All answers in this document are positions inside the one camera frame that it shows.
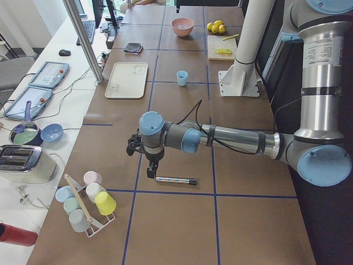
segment yellow cup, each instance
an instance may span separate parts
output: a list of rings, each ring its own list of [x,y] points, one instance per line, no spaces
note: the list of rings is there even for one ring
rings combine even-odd
[[[116,208],[116,201],[108,192],[99,192],[94,197],[95,204],[102,215],[112,214]]]

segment white desk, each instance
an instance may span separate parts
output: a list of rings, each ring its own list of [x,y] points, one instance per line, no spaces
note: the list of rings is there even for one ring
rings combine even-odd
[[[45,61],[67,62],[70,64],[69,73],[66,74],[66,77],[54,90],[54,93],[68,88],[73,81],[80,78],[80,76],[89,68],[82,47],[76,46],[76,40],[77,34],[70,19],[67,18],[28,73],[37,72]],[[107,51],[105,36],[104,34],[101,34],[99,30],[95,33],[92,47],[96,57],[98,57],[102,51]],[[59,56],[58,52],[61,49],[70,50],[71,56]],[[16,97],[25,89],[31,78],[32,76],[25,77],[10,99],[16,99]],[[43,129],[45,126],[52,123],[59,123],[64,129],[80,128],[83,117],[86,114],[94,94],[96,85],[97,83],[95,77],[92,71],[89,71],[85,78],[74,84],[72,92],[63,101],[59,115],[35,121],[39,128]],[[39,117],[56,114],[59,110],[59,103],[61,99],[68,92],[69,89],[53,96]],[[0,116],[3,117],[3,109],[0,111]],[[8,120],[6,118],[2,118],[0,121],[4,124],[5,128],[10,130],[20,123],[18,121]],[[28,187],[25,191],[26,194],[29,194],[30,200],[39,198],[45,205],[49,205],[51,203],[57,184],[63,174],[63,162],[67,162],[78,133],[79,129],[65,130],[64,135],[59,142],[43,142],[41,147],[47,153],[54,153],[57,155],[52,155],[53,159],[57,162],[57,167],[50,182],[46,184],[27,184]],[[9,141],[9,131],[1,129],[0,146],[6,144],[11,144]],[[20,205],[20,195],[15,190],[15,188],[20,185],[21,183],[10,182],[5,178],[0,177],[0,220],[6,224],[18,226],[39,233],[47,211],[45,209],[25,208]],[[1,265],[24,265],[27,263],[27,260],[33,250],[33,246],[23,247],[10,245],[7,243],[0,244]]]

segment computer mouse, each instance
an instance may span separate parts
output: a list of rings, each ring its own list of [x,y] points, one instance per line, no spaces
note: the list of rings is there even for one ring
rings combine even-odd
[[[69,50],[62,49],[59,51],[60,56],[70,56],[71,52]]]

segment silver toaster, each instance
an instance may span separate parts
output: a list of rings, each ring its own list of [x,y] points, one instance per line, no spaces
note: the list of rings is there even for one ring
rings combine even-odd
[[[45,183],[55,167],[55,160],[39,146],[0,146],[0,176],[11,182]]]

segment gray cloth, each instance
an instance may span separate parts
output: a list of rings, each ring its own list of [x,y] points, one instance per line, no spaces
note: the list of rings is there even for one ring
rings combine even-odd
[[[142,51],[143,46],[140,43],[128,43],[124,48],[124,52],[130,52],[133,54],[137,54]]]

